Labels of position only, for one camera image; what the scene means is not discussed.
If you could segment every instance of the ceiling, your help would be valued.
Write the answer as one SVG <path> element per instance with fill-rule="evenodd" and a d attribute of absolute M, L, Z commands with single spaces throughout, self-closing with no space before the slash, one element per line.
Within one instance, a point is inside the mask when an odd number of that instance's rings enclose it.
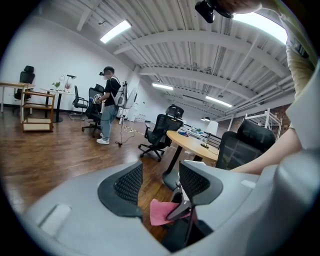
<path fill-rule="evenodd" d="M 148 81 L 184 108 L 213 119 L 292 94 L 286 46 L 248 24 L 215 16 L 208 24 L 195 11 L 198 0 L 51 0 L 84 26 L 104 35 L 123 20 L 132 27 L 112 40 L 112 54 L 125 54 Z M 264 16 L 279 23 L 272 11 Z M 206 96 L 233 105 L 227 108 Z"/>

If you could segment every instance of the pink cloth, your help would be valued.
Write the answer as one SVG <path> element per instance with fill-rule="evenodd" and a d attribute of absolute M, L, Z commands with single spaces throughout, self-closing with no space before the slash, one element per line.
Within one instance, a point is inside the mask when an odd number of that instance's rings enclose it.
<path fill-rule="evenodd" d="M 152 199 L 150 203 L 150 222 L 152 226 L 160 226 L 172 222 L 167 220 L 168 214 L 173 211 L 179 204 L 176 202 L 159 202 L 157 199 Z"/>

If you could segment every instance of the black t-shirt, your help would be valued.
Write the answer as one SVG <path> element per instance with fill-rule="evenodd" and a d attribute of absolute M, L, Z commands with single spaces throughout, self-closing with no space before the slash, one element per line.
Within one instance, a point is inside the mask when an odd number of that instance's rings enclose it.
<path fill-rule="evenodd" d="M 118 79 L 117 78 L 111 78 L 108 81 L 106 81 L 104 92 L 105 93 L 111 93 L 115 97 L 117 95 L 118 90 L 120 89 L 120 87 L 121 87 L 121 85 L 119 84 Z M 111 95 L 104 102 L 105 106 L 111 106 L 111 105 L 114 105 L 114 104 L 115 104 L 115 100 Z"/>

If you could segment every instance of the metal rack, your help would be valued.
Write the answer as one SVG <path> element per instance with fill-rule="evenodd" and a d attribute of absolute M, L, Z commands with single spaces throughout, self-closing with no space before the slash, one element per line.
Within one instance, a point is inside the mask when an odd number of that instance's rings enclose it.
<path fill-rule="evenodd" d="M 282 118 L 277 118 L 274 114 L 270 113 L 270 108 L 264 111 L 263 114 L 251 115 L 245 114 L 245 119 L 250 119 L 252 122 L 258 126 L 264 126 L 272 131 L 272 128 L 278 126 L 278 131 L 276 135 L 276 140 L 280 137 L 281 127 L 282 127 Z"/>

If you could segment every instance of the backpack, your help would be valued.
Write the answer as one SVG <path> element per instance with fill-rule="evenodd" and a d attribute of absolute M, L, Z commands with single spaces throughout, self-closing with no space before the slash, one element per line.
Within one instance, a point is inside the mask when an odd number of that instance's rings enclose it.
<path fill-rule="evenodd" d="M 126 103 L 126 93 L 127 90 L 125 90 L 124 86 L 120 84 L 120 81 L 117 77 L 113 76 L 111 77 L 111 79 L 116 79 L 116 81 L 119 83 L 120 88 L 117 90 L 116 95 L 114 96 L 114 94 L 112 93 L 112 87 L 111 87 L 111 96 L 114 100 L 114 104 L 117 107 L 123 107 Z"/>

